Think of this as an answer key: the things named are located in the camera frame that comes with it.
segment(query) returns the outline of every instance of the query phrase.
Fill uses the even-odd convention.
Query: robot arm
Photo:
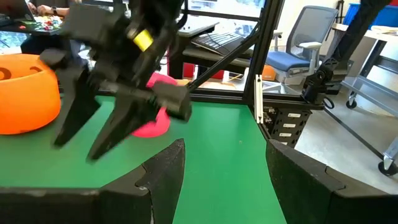
[[[132,0],[131,18],[117,7],[113,12],[87,5],[70,8],[60,35],[91,46],[96,64],[89,70],[79,58],[59,50],[46,50],[40,56],[57,74],[65,94],[57,120],[56,146],[71,140],[100,107],[95,100],[100,88],[114,93],[116,102],[90,149],[91,160],[154,121],[160,107],[166,107],[171,117],[189,120],[191,104],[184,86],[156,83],[152,89],[146,88],[178,27],[183,26],[184,21],[175,21],[182,3]]]
[[[339,65],[347,65],[354,50],[357,48],[369,26],[379,11],[391,0],[361,0],[361,7],[347,31],[335,46],[335,51],[327,57],[319,69],[307,77],[303,89],[303,97],[310,103],[322,104],[326,97],[326,89],[334,83],[340,83],[344,77],[333,76],[334,69]]]

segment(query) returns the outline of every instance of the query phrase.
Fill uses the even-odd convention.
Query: orange bowl
[[[60,108],[57,77],[39,56],[0,55],[0,134],[39,129]]]

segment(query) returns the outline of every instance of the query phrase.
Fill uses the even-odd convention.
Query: blue bin
[[[360,3],[350,3],[347,11],[347,15],[344,18],[343,24],[349,25],[354,19],[354,16],[359,11]],[[386,6],[379,12],[379,15],[375,18],[369,29],[373,26],[389,26],[398,27],[398,6]]]

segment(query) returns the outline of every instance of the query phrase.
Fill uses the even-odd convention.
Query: office chair
[[[301,83],[303,76],[314,73],[320,47],[337,13],[337,9],[328,7],[305,6],[287,39],[286,52],[278,51],[280,33],[274,35],[275,51],[268,53],[266,64],[275,69],[278,81],[285,83],[290,78]]]

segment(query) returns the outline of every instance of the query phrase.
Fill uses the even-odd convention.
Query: green table surface
[[[101,187],[133,170],[179,138],[185,175],[174,223],[285,223],[267,170],[266,142],[244,105],[194,103],[188,124],[172,121],[157,138],[129,137],[94,164],[86,155],[113,108],[113,98],[60,151],[54,125],[0,136],[0,186]]]

